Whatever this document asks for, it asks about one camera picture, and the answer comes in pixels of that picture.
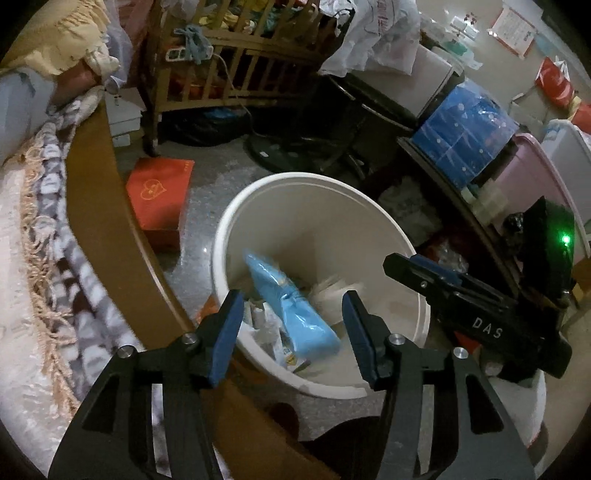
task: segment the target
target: black trash bag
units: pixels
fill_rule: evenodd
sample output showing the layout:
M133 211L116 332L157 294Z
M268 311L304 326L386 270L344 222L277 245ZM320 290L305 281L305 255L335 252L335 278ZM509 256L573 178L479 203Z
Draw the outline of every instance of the black trash bag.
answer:
M519 258L523 247L523 213L512 213L505 218L502 237L508 253Z
M191 147L214 147L251 131L246 110L227 107L167 112L162 128L169 140Z

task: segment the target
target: metal screw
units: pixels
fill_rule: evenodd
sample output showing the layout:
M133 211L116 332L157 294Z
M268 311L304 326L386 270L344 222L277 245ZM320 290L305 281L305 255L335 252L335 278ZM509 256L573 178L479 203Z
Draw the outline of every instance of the metal screw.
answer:
M388 337L388 342L392 345L402 345L406 342L406 337L404 335L400 335L399 333L393 333Z
M131 345L122 346L119 350L117 350L117 356L119 358L129 358L135 352L135 348Z
M195 332L184 333L181 341L185 345L192 345L197 342L197 334Z
M468 350L462 348L461 346L457 346L453 349L453 354L461 360L468 358Z

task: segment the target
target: red box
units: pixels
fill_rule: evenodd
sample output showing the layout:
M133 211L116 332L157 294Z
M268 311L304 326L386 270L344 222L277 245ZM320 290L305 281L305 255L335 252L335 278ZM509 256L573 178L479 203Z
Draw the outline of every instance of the red box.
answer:
M180 250L193 165L192 160L140 158L129 176L131 205L155 252Z

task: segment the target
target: plastic bucket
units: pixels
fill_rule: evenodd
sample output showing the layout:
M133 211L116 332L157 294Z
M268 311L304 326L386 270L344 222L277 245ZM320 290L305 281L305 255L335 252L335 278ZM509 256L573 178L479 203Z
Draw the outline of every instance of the plastic bucket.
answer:
M382 268L387 255L410 256L415 250L396 222L354 188L321 175L281 173L241 191L224 212L213 243L212 280L219 303L248 275L244 249L272 259L288 276L310 285L334 275L363 284L360 296L368 312L381 316L390 331L424 345L430 320L425 298ZM244 328L238 346L261 371L302 393L364 397L368 386L344 325L336 330L342 339L339 354L298 375L276 364Z

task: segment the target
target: pink plastic bin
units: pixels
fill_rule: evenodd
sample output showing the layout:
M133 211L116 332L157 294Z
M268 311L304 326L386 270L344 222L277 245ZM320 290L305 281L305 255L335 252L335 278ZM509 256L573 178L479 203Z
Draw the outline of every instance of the pink plastic bin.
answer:
M565 205L573 211L576 224L574 263L591 257L584 224L558 170L532 135L517 134L513 140L518 147L517 153L496 178L496 185L509 200L507 215L524 212L542 195L548 200ZM501 223L502 221L495 223L498 231L501 231Z

